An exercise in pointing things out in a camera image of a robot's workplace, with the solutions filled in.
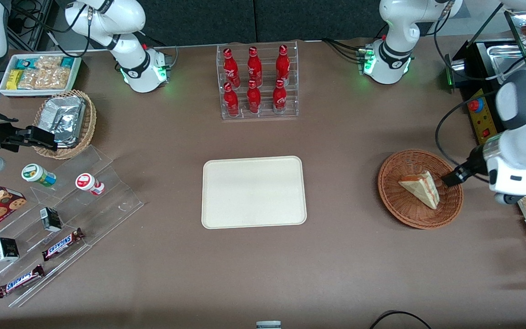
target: aluminum foil package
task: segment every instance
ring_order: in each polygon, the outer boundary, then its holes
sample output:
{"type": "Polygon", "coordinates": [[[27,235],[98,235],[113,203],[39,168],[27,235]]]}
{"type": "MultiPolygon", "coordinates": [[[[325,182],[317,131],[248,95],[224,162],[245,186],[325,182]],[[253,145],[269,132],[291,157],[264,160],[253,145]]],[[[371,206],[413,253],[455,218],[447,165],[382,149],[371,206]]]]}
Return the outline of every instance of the aluminum foil package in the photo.
{"type": "Polygon", "coordinates": [[[58,148],[73,148],[79,143],[85,108],[79,96],[52,98],[44,104],[38,127],[54,133],[58,148]]]}

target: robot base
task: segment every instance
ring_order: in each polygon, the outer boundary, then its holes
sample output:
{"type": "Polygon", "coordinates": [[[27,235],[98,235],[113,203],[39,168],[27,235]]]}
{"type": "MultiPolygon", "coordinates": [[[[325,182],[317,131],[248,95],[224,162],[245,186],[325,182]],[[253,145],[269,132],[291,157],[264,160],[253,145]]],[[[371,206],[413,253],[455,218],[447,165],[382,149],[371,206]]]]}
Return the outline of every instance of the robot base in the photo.
{"type": "Polygon", "coordinates": [[[154,49],[148,49],[146,52],[150,55],[150,64],[147,69],[142,72],[140,77],[135,79],[127,77],[123,70],[121,70],[125,82],[129,84],[131,89],[137,92],[150,92],[159,87],[162,83],[167,83],[168,81],[164,54],[156,52],[154,49]]]}
{"type": "Polygon", "coordinates": [[[405,64],[399,62],[400,65],[398,68],[391,69],[389,63],[387,63],[380,54],[379,48],[382,43],[383,40],[376,40],[365,46],[366,53],[359,55],[361,60],[364,59],[366,61],[364,64],[359,64],[359,67],[362,67],[360,73],[361,75],[368,75],[378,83],[394,84],[401,80],[401,77],[407,73],[411,59],[407,60],[405,64]]]}

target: dark wall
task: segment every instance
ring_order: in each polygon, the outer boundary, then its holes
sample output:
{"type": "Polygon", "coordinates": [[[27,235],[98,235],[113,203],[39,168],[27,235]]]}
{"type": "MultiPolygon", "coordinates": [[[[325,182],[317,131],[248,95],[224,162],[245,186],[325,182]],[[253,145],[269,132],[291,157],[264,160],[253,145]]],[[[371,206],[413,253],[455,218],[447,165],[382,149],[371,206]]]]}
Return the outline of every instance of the dark wall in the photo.
{"type": "Polygon", "coordinates": [[[371,37],[384,25],[379,0],[254,0],[257,39],[371,37]]]}
{"type": "Polygon", "coordinates": [[[169,46],[256,42],[252,0],[138,0],[144,33],[169,46]]]}

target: snickers bar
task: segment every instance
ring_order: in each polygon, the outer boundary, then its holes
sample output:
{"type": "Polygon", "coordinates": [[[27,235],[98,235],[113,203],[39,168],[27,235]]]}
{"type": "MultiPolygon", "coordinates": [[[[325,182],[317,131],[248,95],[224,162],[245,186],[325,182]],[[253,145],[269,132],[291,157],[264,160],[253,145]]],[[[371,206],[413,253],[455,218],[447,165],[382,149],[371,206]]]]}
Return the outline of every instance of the snickers bar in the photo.
{"type": "Polygon", "coordinates": [[[73,231],[69,236],[60,240],[60,242],[53,245],[48,250],[42,252],[42,256],[44,256],[44,262],[58,256],[59,254],[61,254],[61,252],[65,251],[70,245],[82,239],[83,237],[84,234],[82,233],[80,228],[78,228],[76,231],[73,231]]]}
{"type": "Polygon", "coordinates": [[[44,269],[42,268],[42,265],[36,266],[35,269],[31,270],[30,272],[20,276],[19,278],[15,279],[14,281],[11,281],[7,285],[0,286],[0,298],[6,297],[9,293],[11,293],[13,290],[24,286],[30,281],[33,281],[35,279],[39,279],[40,277],[46,276],[46,273],[44,273],[44,269]]]}

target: red button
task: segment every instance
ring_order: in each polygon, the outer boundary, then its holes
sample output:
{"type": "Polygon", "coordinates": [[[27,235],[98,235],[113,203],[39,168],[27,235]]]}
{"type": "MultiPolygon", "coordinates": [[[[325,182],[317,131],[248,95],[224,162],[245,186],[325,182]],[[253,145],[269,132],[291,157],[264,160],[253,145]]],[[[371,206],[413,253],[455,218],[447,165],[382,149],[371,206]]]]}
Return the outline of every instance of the red button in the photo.
{"type": "Polygon", "coordinates": [[[468,103],[468,109],[472,112],[476,112],[480,108],[480,102],[478,100],[473,100],[472,102],[468,103]]]}

